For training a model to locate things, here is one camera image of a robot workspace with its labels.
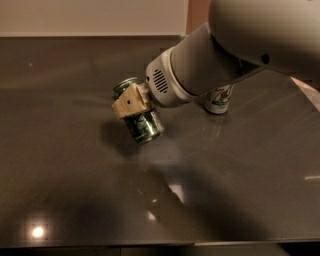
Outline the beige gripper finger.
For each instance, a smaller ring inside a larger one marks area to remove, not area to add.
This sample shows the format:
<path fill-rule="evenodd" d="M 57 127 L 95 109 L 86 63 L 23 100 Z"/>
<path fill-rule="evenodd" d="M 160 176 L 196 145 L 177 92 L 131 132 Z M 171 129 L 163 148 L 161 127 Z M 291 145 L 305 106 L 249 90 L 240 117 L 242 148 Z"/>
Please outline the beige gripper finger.
<path fill-rule="evenodd" d="M 149 86 L 146 83 L 132 83 L 112 104 L 118 119 L 143 113 L 153 108 Z"/>

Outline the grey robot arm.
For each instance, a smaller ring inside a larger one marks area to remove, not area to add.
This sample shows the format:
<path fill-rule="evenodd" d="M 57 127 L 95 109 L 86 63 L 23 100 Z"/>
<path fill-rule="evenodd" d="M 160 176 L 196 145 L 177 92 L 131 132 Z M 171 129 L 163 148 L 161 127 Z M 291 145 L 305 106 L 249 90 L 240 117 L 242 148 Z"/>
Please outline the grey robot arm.
<path fill-rule="evenodd" d="M 208 21 L 149 63 L 113 110 L 176 107 L 263 69 L 319 87 L 320 0 L 210 0 Z"/>

